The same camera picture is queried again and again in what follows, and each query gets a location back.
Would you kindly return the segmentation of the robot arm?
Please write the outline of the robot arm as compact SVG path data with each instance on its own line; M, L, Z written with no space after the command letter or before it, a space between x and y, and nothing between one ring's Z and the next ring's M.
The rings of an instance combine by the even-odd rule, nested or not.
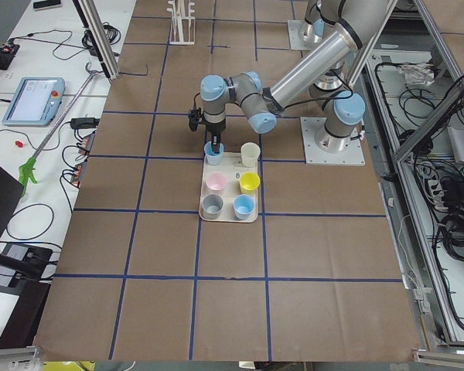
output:
M322 19L322 0L308 0L303 26L299 31L301 39L313 47L332 32L332 26Z
M212 153L220 150L226 127L226 105L237 105L258 134L271 131L277 116L300 93L326 74L349 52L361 50L385 23L388 2L321 1L322 40L299 64L271 87L263 88L257 73L233 77L207 75L200 83L201 123L211 135Z

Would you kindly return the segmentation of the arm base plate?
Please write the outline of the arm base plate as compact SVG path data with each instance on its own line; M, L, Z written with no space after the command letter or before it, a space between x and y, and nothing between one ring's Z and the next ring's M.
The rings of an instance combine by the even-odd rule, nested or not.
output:
M288 20L290 49L311 50L322 41L324 22L319 19L312 25L302 20Z
M305 163L308 165L363 166L360 136L355 127L346 138L335 138L325 128L324 117L301 117Z

